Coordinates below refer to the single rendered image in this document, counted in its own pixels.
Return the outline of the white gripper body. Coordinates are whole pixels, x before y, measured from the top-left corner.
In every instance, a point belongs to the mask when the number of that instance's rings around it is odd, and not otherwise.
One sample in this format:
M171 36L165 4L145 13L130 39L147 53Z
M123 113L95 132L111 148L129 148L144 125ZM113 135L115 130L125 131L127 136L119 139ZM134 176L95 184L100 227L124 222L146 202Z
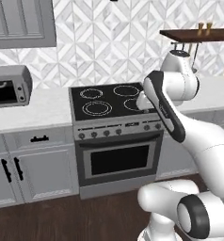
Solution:
M144 91L140 91L136 99L136 106L139 110L153 109L152 102L147 98Z

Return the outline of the silver stove with black hob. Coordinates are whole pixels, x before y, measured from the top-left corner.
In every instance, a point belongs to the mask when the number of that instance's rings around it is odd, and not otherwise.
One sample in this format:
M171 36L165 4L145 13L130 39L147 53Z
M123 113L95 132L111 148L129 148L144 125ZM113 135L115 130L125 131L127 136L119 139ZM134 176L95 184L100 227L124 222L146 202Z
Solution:
M76 140L93 139L92 132L98 134L95 138L105 137L106 130L110 132L108 137L118 136L117 129L121 129L121 135L164 131L154 109L137 108L136 99L142 90L140 83L70 88L74 143ZM155 128L156 123L161 124L161 129ZM145 131L144 125L150 125L150 130ZM85 134L84 139L79 138L80 133ZM79 185L79 193L82 199L89 199L126 192L152 182L155 177L156 174L106 184Z

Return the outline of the grey hanging utensil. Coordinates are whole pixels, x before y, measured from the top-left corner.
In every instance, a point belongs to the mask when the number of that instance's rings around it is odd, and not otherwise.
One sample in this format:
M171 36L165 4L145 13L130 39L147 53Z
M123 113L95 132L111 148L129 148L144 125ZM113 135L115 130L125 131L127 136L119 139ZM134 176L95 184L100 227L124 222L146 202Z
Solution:
M172 41L170 43L173 47L172 52L173 53L184 53L185 43L184 42L176 42Z

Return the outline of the silver oven door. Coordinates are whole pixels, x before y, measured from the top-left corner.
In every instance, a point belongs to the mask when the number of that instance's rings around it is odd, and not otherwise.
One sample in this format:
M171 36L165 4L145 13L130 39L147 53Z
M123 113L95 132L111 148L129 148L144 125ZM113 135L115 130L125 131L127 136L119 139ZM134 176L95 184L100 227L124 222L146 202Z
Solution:
M80 186L99 185L155 175L162 140L81 148L75 145Z

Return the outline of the grey drawer front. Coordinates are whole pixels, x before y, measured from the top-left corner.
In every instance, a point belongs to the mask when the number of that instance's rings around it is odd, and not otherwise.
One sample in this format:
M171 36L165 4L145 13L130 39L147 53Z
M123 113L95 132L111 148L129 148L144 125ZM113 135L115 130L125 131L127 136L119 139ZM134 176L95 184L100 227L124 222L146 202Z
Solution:
M44 135L49 137L48 141L30 142L32 137L43 137ZM4 134L4 138L10 151L53 147L73 143L71 126L8 133Z

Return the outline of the silver toaster oven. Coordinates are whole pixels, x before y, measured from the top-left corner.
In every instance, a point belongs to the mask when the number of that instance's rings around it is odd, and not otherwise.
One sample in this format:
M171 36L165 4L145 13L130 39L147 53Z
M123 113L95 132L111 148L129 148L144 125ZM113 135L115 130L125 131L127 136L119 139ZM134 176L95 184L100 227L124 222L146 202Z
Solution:
M32 89L25 65L0 66L0 108L29 105Z

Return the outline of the dark wooden wall shelf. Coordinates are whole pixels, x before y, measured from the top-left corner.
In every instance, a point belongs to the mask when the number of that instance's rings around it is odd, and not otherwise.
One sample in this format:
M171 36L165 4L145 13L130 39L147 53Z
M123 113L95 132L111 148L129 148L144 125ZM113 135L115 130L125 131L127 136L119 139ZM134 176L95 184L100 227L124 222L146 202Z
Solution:
M224 28L213 28L210 34L206 35L203 29L198 35L198 29L170 29L161 30L160 34L178 42L208 42L208 41L224 41Z

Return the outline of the grey wall cupboard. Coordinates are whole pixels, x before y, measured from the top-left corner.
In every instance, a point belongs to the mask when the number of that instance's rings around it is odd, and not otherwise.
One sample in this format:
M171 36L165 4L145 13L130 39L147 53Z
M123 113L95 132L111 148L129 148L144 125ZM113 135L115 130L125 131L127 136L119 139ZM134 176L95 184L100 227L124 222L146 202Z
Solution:
M0 49L56 47L52 0L0 0Z

